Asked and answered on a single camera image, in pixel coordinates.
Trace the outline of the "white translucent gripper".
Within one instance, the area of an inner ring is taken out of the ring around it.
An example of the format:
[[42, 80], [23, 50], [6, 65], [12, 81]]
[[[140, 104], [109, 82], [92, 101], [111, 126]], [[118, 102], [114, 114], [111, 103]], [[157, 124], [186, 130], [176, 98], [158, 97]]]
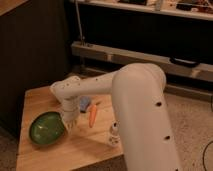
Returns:
[[74, 107], [71, 110], [65, 110], [65, 109], [61, 109], [61, 117], [62, 117], [62, 122], [63, 125], [66, 129], [66, 131], [69, 132], [69, 125], [68, 123], [71, 123], [71, 129], [76, 128], [76, 126], [78, 125], [78, 119], [76, 119], [79, 116], [79, 108], [78, 107]]

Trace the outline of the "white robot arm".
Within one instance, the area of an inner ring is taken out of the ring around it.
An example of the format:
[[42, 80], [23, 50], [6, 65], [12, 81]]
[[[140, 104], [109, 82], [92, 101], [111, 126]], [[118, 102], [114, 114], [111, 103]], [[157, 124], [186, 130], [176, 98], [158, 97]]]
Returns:
[[78, 117], [81, 95], [109, 94], [128, 171], [183, 171], [164, 98], [166, 76], [155, 64], [133, 63], [101, 76], [72, 76], [50, 91], [66, 123]]

